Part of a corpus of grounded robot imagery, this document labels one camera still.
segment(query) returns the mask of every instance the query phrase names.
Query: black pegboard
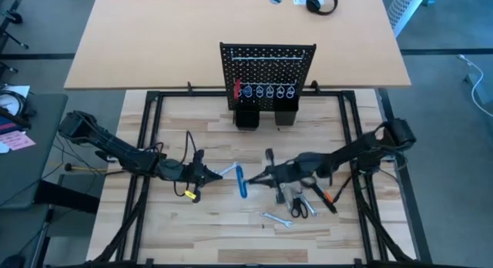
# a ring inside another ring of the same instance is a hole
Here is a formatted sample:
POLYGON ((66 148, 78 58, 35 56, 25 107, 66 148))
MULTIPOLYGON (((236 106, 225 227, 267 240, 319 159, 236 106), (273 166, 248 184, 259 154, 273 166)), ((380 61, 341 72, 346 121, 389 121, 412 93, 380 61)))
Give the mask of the black pegboard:
POLYGON ((297 102, 316 49, 316 45, 220 43, 229 109, 240 105, 274 111, 274 101, 297 102), (235 99, 237 79, 241 91, 235 99))

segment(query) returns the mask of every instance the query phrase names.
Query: wooden tabletop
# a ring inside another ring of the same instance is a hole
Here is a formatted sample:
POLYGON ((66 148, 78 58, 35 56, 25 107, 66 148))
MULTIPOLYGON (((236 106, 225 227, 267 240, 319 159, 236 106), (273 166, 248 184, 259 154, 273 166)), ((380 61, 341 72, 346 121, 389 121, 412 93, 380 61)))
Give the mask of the wooden tabletop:
MULTIPOLYGON (((355 92, 363 130, 372 130, 381 122, 374 90, 355 92)), ((139 135, 145 96, 144 90, 127 91, 122 108, 116 135, 133 145, 139 135)), ((166 97, 158 141, 164 142, 164 153, 170 158, 181 159, 185 131, 190 130, 198 149, 206 150, 204 162, 208 167, 219 171, 240 162, 246 178, 263 171, 267 164, 266 148, 273 148, 276 161, 283 162, 300 152, 331 152, 344 145, 335 98, 301 97, 300 111, 291 127, 278 129, 273 113, 262 112, 257 131, 240 132, 232 124, 232 117, 224 98, 166 97)), ((110 169, 119 167, 111 165, 110 169)), ((394 174, 390 164, 384 164, 382 169, 394 174)), ((329 193, 334 195, 349 175, 348 165, 342 165, 334 174, 329 193)), ((88 260, 102 252, 120 227, 128 186, 129 175, 106 179, 88 260)), ((413 257, 413 243, 397 183, 378 173, 374 176, 374 188, 384 227, 404 252, 413 257)), ((178 184, 178 192, 183 189, 184 185, 178 184)), ((242 199, 234 172, 205 186, 202 201, 197 204, 175 196, 173 184, 151 179, 139 262, 144 263, 148 257, 154 258, 155 263, 352 263, 354 258, 364 259, 352 185, 337 202, 336 215, 313 192, 306 190, 304 194, 319 212, 318 217, 291 218, 285 205, 276 205, 274 190, 264 186, 249 186, 248 198, 242 199), (291 219, 294 224, 287 229, 261 217, 259 212, 274 213, 291 219)), ((133 229, 130 232, 126 259, 133 229)), ((377 252, 372 229, 371 240, 377 252)))
POLYGON ((220 42, 317 44, 307 84, 410 85, 381 0, 339 0, 329 16, 293 0, 96 0, 65 87, 224 87, 220 42))

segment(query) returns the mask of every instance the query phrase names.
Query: pink paper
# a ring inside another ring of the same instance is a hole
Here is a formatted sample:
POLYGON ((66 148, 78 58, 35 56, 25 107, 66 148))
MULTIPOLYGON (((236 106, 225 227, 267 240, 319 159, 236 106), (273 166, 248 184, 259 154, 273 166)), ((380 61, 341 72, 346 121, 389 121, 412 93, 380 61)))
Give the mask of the pink paper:
POLYGON ((23 149, 36 144, 26 134, 19 131, 0 135, 0 142, 6 144, 11 150, 23 149))

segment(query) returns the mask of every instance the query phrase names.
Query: yellow tag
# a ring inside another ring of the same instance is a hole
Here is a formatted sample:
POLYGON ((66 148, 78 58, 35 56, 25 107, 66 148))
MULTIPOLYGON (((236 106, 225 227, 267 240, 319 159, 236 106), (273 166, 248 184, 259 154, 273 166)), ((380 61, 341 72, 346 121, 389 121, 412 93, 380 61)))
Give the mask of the yellow tag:
POLYGON ((185 190, 185 196, 189 197, 190 199, 195 199, 197 197, 197 195, 191 193, 189 190, 185 190))

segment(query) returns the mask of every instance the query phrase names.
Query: blue handle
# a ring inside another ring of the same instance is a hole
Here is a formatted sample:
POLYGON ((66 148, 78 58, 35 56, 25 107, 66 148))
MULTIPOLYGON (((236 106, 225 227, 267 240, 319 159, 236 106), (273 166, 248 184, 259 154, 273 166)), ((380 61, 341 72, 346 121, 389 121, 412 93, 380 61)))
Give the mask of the blue handle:
POLYGON ((241 169, 240 164, 236 165, 236 178, 238 179, 238 187, 240 188, 240 195, 242 198, 246 199, 248 197, 247 183, 243 181, 243 169, 241 169))

